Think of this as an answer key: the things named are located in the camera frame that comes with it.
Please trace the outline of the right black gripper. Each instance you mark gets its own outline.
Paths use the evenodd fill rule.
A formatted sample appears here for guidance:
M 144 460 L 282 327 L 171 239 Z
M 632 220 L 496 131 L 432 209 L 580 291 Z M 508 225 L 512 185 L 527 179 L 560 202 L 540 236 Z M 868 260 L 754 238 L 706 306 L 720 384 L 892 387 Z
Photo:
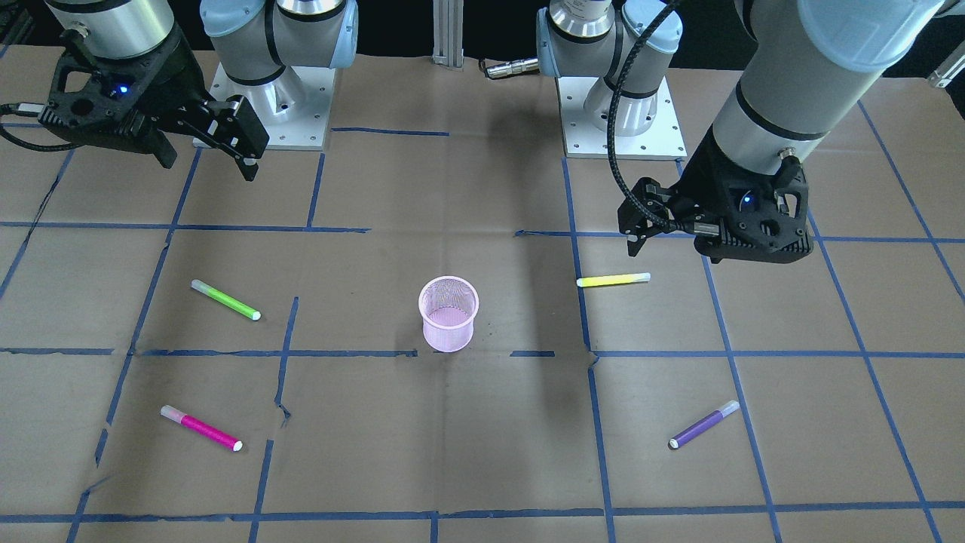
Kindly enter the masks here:
M 215 100 L 179 24 L 152 51 L 124 60 L 97 57 L 75 28 L 60 35 L 65 52 L 38 123 L 69 143 L 152 155 L 171 169 L 178 152 L 166 133 L 197 137 L 234 159 L 245 181 L 258 173 L 269 144 L 250 100 Z

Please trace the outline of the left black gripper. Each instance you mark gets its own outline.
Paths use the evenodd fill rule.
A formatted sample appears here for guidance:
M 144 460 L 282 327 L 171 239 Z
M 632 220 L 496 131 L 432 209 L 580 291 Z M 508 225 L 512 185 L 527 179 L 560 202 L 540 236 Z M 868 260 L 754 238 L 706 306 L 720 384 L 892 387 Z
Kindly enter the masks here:
M 809 188 L 803 165 L 792 148 L 777 157 L 781 164 L 776 173 L 752 172 L 731 161 L 713 133 L 707 133 L 671 188 L 644 176 L 631 189 L 665 226 L 648 219 L 628 198 L 618 207 L 628 256 L 637 257 L 648 238 L 674 231 L 695 235 L 696 250 L 713 262 L 786 264 L 810 255 Z

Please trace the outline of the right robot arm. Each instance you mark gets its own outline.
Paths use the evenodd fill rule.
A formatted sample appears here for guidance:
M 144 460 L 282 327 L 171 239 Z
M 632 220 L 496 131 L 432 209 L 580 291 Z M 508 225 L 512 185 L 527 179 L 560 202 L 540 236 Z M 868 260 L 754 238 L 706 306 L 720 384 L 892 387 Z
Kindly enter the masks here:
M 217 94 L 165 1 L 51 1 L 63 25 L 39 124 L 71 144 L 152 155 L 168 168 L 172 133 L 234 159 L 252 181 L 282 137 L 270 127 L 313 119 L 299 69 L 355 58 L 355 1 L 204 1 L 199 11 L 228 85 Z

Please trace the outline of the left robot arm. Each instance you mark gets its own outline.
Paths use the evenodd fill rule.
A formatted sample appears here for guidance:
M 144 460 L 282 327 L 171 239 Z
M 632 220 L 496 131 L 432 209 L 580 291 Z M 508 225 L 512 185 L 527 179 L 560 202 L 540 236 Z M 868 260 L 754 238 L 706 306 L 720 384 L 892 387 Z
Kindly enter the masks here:
M 538 68 L 593 77 L 585 109 L 602 130 L 624 200 L 618 230 L 645 241 L 685 232 L 713 262 L 795 262 L 813 251 L 804 161 L 928 21 L 961 1 L 737 1 L 757 48 L 679 181 L 662 188 L 618 170 L 616 141 L 644 133 L 682 40 L 676 1 L 551 1 L 540 9 Z

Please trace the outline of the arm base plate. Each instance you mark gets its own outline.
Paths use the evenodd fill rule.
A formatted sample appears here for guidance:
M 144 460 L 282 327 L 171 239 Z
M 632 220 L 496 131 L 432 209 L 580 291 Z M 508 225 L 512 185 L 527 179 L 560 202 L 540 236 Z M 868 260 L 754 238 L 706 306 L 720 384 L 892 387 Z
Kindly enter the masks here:
M 217 66 L 210 92 L 218 100 L 248 97 L 270 137 L 268 150 L 317 151 L 326 147 L 338 69 L 288 66 L 272 82 L 243 86 Z
M 596 77 L 556 79 L 565 154 L 570 158 L 607 157 L 605 100 L 611 92 L 598 81 Z M 675 161 L 688 157 L 666 79 L 655 95 L 622 99 L 614 126 L 614 155 L 619 159 Z

